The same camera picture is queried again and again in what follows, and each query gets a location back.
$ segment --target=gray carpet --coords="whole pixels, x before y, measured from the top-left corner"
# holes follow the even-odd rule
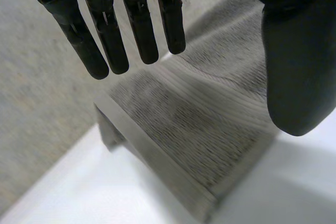
[[[217,1],[183,0],[185,27]],[[94,31],[84,1],[79,2]],[[143,64],[122,0],[114,6],[133,72]],[[149,0],[149,7],[162,56],[167,46],[156,0]],[[118,77],[93,80],[36,0],[0,0],[0,37],[1,215],[94,124],[92,98]]]

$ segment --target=white surface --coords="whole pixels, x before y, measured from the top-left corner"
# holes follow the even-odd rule
[[[303,137],[279,135],[211,223],[336,223],[336,113]],[[197,223],[124,147],[95,125],[0,224]]]

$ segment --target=black finger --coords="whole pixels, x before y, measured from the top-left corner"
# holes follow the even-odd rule
[[[105,78],[109,68],[83,20],[77,0],[53,0],[43,5],[54,16],[91,76],[98,80]]]
[[[159,58],[147,0],[124,0],[140,57],[145,64]]]
[[[336,107],[335,8],[335,0],[264,8],[268,110],[291,135],[308,133]]]
[[[105,78],[109,68],[83,20],[77,0],[38,1],[54,16],[88,72],[96,79]]]
[[[185,36],[183,30],[182,1],[158,0],[162,17],[163,29],[172,54],[179,54],[185,50]]]
[[[112,72],[125,73],[129,69],[129,62],[114,14],[113,0],[86,0],[86,2]]]

